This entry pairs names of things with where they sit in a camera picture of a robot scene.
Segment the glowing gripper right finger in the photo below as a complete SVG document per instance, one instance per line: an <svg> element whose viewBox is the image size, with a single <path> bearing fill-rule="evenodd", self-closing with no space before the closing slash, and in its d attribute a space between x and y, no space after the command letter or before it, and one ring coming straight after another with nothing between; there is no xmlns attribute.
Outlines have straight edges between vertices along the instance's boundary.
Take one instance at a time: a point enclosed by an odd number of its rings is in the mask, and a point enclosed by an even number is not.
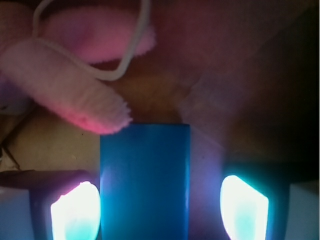
<svg viewBox="0 0 320 240"><path fill-rule="evenodd" d="M318 240L319 165L229 163L220 214L231 240Z"/></svg>

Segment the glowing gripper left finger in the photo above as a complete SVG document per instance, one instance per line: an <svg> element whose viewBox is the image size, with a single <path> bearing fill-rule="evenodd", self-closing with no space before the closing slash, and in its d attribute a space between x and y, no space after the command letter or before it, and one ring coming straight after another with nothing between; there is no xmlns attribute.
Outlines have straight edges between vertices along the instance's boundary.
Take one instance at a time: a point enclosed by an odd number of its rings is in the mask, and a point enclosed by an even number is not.
<svg viewBox="0 0 320 240"><path fill-rule="evenodd" d="M85 170L0 173L2 240L95 240L100 193Z"/></svg>

